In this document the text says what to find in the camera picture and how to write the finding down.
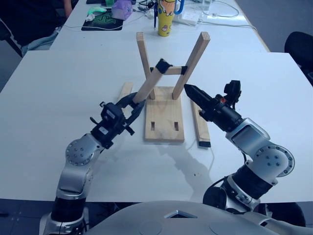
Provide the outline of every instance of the wooden stick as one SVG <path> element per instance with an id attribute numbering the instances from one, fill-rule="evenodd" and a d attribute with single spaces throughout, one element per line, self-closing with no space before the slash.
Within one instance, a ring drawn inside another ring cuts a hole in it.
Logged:
<path id="1" fill-rule="evenodd" d="M 200 36 L 189 56 L 189 59 L 186 63 L 187 70 L 184 75 L 181 75 L 174 87 L 173 90 L 173 99 L 177 99 L 180 96 L 180 93 L 182 92 L 182 89 L 184 88 L 184 85 L 188 81 L 191 73 L 195 69 L 198 61 L 200 60 L 206 46 L 208 45 L 210 41 L 210 36 L 207 32 L 201 32 Z"/>
<path id="2" fill-rule="evenodd" d="M 137 39 L 137 45 L 138 45 L 138 49 L 140 53 L 143 70 L 145 72 L 146 79 L 148 79 L 148 77 L 150 76 L 150 66 L 149 66 L 148 54 L 147 54 L 143 32 L 137 32 L 136 39 Z M 155 99 L 155 98 L 156 98 L 155 91 L 152 89 L 150 93 L 150 99 Z"/>
<path id="3" fill-rule="evenodd" d="M 171 66 L 164 75 L 181 75 L 182 66 Z"/>
<path id="4" fill-rule="evenodd" d="M 161 59 L 157 65 L 156 68 L 150 73 L 150 76 L 146 81 L 143 83 L 143 85 L 140 87 L 139 91 L 133 98 L 134 103 L 140 103 L 144 101 L 150 92 L 153 90 L 157 82 L 161 79 L 161 77 L 166 73 L 170 65 Z"/>
<path id="5" fill-rule="evenodd" d="M 132 82 L 125 82 L 117 101 L 119 101 L 121 98 L 129 95 L 132 92 L 133 85 L 134 84 Z"/>
<path id="6" fill-rule="evenodd" d="M 210 148 L 211 139 L 210 139 L 209 129 L 207 127 L 207 122 L 199 115 L 199 111 L 201 111 L 201 108 L 192 100 L 190 101 L 191 101 L 192 112 L 193 112 L 193 116 L 195 120 L 196 133 L 197 133 L 199 146 Z"/>

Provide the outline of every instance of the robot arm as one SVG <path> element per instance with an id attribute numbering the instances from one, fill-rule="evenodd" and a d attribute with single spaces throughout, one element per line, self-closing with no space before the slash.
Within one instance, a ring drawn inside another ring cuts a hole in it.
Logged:
<path id="1" fill-rule="evenodd" d="M 62 171 L 52 213 L 48 216 L 44 235 L 71 234 L 76 235 L 84 227 L 84 207 L 93 178 L 92 169 L 100 153 L 109 149 L 116 135 L 127 130 L 134 131 L 130 124 L 139 116 L 145 101 L 134 103 L 136 93 L 122 98 L 116 104 L 101 103 L 102 120 L 80 139 L 72 141 L 66 148 L 66 164 Z M 129 118 L 125 118 L 122 108 L 130 105 L 133 110 Z"/>
<path id="2" fill-rule="evenodd" d="M 232 81 L 225 90 L 229 90 Z M 230 212 L 252 211 L 259 203 L 260 197 L 278 182 L 276 177 L 286 176 L 294 168 L 294 158 L 284 147 L 269 141 L 268 133 L 249 118 L 232 109 L 230 104 L 238 101 L 237 95 L 210 97 L 196 86 L 185 85 L 187 95 L 201 108 L 200 116 L 206 121 L 214 122 L 226 132 L 226 138 L 239 150 L 252 158 L 232 175 L 229 175 L 220 188 L 209 188 L 203 203 L 222 208 Z"/>

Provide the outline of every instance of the mouse pad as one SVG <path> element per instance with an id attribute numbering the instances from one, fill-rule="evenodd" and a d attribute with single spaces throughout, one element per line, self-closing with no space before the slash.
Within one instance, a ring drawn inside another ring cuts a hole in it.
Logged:
<path id="1" fill-rule="evenodd" d="M 123 20 L 112 18 L 112 11 L 108 9 L 106 13 L 96 16 L 93 21 L 85 21 L 82 31 L 118 31 L 122 29 L 122 25 Z"/>

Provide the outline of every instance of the desk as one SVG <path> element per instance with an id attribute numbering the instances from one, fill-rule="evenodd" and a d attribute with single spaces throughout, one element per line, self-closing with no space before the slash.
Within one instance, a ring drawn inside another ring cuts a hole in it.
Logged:
<path id="1" fill-rule="evenodd" d="M 234 0 L 225 0 L 225 2 L 238 7 Z M 185 8 L 199 6 L 192 1 L 185 1 Z M 98 50 L 107 49 L 108 46 L 119 45 L 121 50 L 128 47 L 134 47 L 134 32 L 144 32 L 146 41 L 156 48 L 174 47 L 179 41 L 182 45 L 194 44 L 193 38 L 197 37 L 201 31 L 209 32 L 211 36 L 210 47 L 208 51 L 255 51 L 266 52 L 267 49 L 258 38 L 258 34 L 251 28 L 238 28 L 213 25 L 199 25 L 199 27 L 190 27 L 178 23 L 173 24 L 173 29 L 169 37 L 160 37 L 157 30 L 153 30 L 153 20 L 149 20 L 142 13 L 133 12 L 124 22 L 121 31 L 81 31 L 86 14 L 91 5 L 86 4 L 86 0 L 79 0 L 66 24 L 70 27 L 79 26 L 78 28 L 63 27 L 58 37 L 55 39 L 50 50 Z M 212 13 L 222 15 L 234 15 L 236 12 L 230 7 L 215 2 L 212 4 Z M 249 24 L 240 10 L 236 18 L 216 17 L 210 20 L 215 23 L 224 24 Z"/>
<path id="2" fill-rule="evenodd" d="M 192 46 L 181 47 L 175 55 L 159 48 L 150 55 L 152 65 L 161 56 L 182 64 Z M 288 54 L 215 53 L 210 47 L 189 83 L 215 95 L 223 93 L 231 79 L 241 80 L 238 112 L 267 130 L 274 143 L 295 157 L 294 171 L 279 178 L 262 202 L 312 201 L 309 82 Z M 123 82 L 132 81 L 137 91 L 144 80 L 139 53 L 133 48 L 28 52 L 0 93 L 0 198 L 54 200 L 66 146 L 93 128 L 89 117 L 99 120 L 98 104 L 116 101 Z M 173 86 L 176 80 L 166 77 L 159 85 Z M 122 133 L 100 155 L 88 201 L 201 202 L 212 182 L 243 164 L 241 153 L 212 123 L 208 124 L 212 148 L 197 147 L 190 101 L 184 92 L 181 99 L 185 142 L 144 142 L 143 112 L 132 125 L 136 133 Z"/>

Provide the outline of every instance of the black chair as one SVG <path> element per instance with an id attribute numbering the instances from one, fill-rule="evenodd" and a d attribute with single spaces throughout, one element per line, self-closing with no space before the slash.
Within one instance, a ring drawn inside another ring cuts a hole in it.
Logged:
<path id="1" fill-rule="evenodd" d="M 313 86 L 313 36 L 293 32 L 285 43 L 285 53 L 289 53 Z"/>
<path id="2" fill-rule="evenodd" d="M 15 44 L 15 42 L 11 39 L 11 32 L 5 26 L 5 24 L 0 21 L 0 41 L 6 40 L 7 43 L 14 49 L 14 51 L 22 57 L 21 49 Z"/>

